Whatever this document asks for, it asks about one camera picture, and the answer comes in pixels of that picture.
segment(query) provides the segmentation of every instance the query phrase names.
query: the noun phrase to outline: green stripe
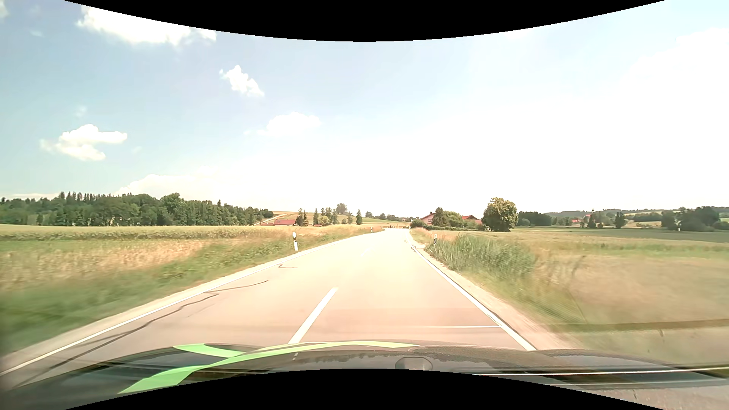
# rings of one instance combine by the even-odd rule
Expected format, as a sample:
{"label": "green stripe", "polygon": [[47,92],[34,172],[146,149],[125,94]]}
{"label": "green stripe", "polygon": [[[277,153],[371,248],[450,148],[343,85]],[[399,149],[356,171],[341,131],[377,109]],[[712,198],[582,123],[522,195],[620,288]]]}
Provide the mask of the green stripe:
{"label": "green stripe", "polygon": [[243,362],[246,360],[261,359],[264,357],[286,355],[289,353],[305,352],[307,350],[325,349],[327,347],[339,347],[339,346],[372,346],[372,347],[385,347],[385,348],[396,349],[398,347],[414,347],[414,346],[418,346],[418,345],[417,344],[405,344],[405,343],[393,343],[393,342],[388,342],[388,341],[337,341],[337,342],[331,342],[331,343],[314,344],[314,345],[309,345],[309,346],[291,346],[289,348],[283,348],[283,349],[278,349],[278,350],[262,351],[262,349],[259,349],[259,350],[255,350],[253,352],[246,353],[243,355],[239,355],[239,356],[235,356],[235,357],[228,357],[224,360],[220,360],[219,362],[215,362],[210,365],[187,366],[187,367],[174,368],[171,370],[163,371],[162,373],[158,373],[158,374],[155,374],[154,376],[150,376],[145,379],[139,380],[137,383],[134,383],[130,387],[127,387],[126,389],[122,390],[120,392],[120,394],[130,393],[130,392],[141,392],[144,390],[176,386],[180,382],[185,380],[185,378],[187,378],[190,374],[193,374],[196,371],[202,370],[204,368],[213,368],[213,367],[217,367],[217,366],[221,366],[221,365],[229,365],[232,363]]}
{"label": "green stripe", "polygon": [[206,344],[183,344],[175,346],[174,348],[184,350],[185,352],[200,353],[201,355],[216,357],[235,357],[246,353],[241,352],[240,350],[220,349],[219,347],[212,347]]}

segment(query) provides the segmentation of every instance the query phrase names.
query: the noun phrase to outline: road shoulder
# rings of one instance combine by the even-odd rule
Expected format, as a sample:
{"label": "road shoulder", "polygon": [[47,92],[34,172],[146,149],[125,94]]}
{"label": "road shoulder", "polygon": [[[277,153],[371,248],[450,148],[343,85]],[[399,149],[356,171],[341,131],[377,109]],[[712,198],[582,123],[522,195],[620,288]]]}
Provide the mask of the road shoulder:
{"label": "road shoulder", "polygon": [[425,245],[417,242],[408,232],[408,240],[416,248],[416,251],[426,258],[433,266],[437,267],[447,277],[451,278],[458,286],[462,287],[473,298],[493,312],[502,321],[507,323],[516,333],[525,338],[532,346],[539,350],[544,349],[582,349],[581,344],[568,336],[557,335],[549,331],[545,326],[540,325],[533,319],[518,311],[493,293],[475,285],[458,272],[448,269],[441,262],[433,258],[425,251]]}

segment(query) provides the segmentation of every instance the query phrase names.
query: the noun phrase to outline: car hood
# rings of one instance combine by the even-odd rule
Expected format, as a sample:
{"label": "car hood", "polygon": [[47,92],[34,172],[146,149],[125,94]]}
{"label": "car hood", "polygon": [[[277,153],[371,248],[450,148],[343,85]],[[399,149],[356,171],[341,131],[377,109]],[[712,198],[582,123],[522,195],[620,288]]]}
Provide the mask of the car hood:
{"label": "car hood", "polygon": [[68,409],[147,390],[277,371],[390,368],[521,379],[578,389],[725,383],[726,366],[684,367],[590,350],[520,351],[438,341],[384,340],[271,347],[187,344],[97,363],[9,392],[16,409]]}

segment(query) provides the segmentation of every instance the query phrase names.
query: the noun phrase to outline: dashed center line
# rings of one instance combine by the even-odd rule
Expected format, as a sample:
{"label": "dashed center line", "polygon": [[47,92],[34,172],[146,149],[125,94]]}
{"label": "dashed center line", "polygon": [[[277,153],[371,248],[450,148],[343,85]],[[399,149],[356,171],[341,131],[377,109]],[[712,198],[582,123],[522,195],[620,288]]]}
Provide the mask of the dashed center line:
{"label": "dashed center line", "polygon": [[329,300],[334,296],[334,294],[337,292],[337,288],[333,287],[329,293],[327,293],[326,296],[324,296],[324,299],[319,302],[318,305],[316,305],[316,308],[314,308],[313,312],[309,314],[309,317],[306,318],[304,323],[301,325],[299,330],[294,333],[293,337],[291,337],[291,340],[289,340],[289,344],[293,343],[299,343],[301,341],[301,338],[304,337],[306,332],[309,330],[311,325],[314,324],[314,320],[319,316],[322,310],[324,310],[324,307],[329,303]]}

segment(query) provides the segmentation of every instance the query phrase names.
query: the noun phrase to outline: tree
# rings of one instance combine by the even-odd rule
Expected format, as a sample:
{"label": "tree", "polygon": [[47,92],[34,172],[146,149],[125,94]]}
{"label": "tree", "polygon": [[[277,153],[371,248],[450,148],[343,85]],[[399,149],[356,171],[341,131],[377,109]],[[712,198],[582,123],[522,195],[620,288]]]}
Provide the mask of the tree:
{"label": "tree", "polygon": [[673,211],[663,211],[660,216],[660,226],[668,229],[669,231],[675,231],[679,228],[676,224],[676,215]]}
{"label": "tree", "polygon": [[299,208],[299,215],[296,217],[295,224],[297,226],[304,226],[304,210]]}
{"label": "tree", "polygon": [[620,229],[625,226],[626,223],[628,223],[628,221],[625,220],[625,214],[623,214],[622,212],[618,212],[615,215],[615,227],[617,229]]}
{"label": "tree", "polygon": [[518,213],[512,201],[492,198],[483,211],[481,222],[495,232],[510,232],[516,226]]}
{"label": "tree", "polygon": [[590,219],[588,219],[588,228],[597,228],[596,224],[596,218],[595,218],[595,209],[590,212]]}
{"label": "tree", "polygon": [[435,209],[432,224],[434,226],[448,226],[448,217],[445,216],[445,212],[440,206]]}

